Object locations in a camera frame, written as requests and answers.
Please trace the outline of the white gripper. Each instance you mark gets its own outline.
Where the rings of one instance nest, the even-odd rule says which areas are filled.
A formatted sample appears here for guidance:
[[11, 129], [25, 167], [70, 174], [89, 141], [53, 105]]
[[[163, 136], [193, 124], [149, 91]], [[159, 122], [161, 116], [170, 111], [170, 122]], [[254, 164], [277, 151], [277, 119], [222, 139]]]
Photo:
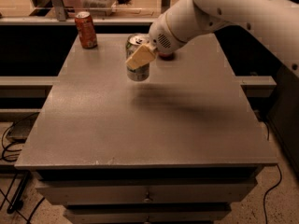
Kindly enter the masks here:
[[156, 58], [156, 48], [162, 54], [171, 54], [195, 37], [211, 33], [214, 25], [213, 19], [193, 0], [179, 0], [151, 25], [150, 43], [139, 46], [126, 65], [136, 70]]

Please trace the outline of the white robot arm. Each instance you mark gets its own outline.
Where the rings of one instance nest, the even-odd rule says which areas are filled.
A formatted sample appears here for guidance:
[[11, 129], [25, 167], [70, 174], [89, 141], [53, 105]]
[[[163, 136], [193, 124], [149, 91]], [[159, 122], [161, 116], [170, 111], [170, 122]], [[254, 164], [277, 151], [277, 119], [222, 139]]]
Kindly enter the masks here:
[[247, 30], [299, 77], [299, 6], [290, 0], [178, 0], [149, 28], [149, 42], [126, 61], [133, 70], [199, 35], [228, 25]]

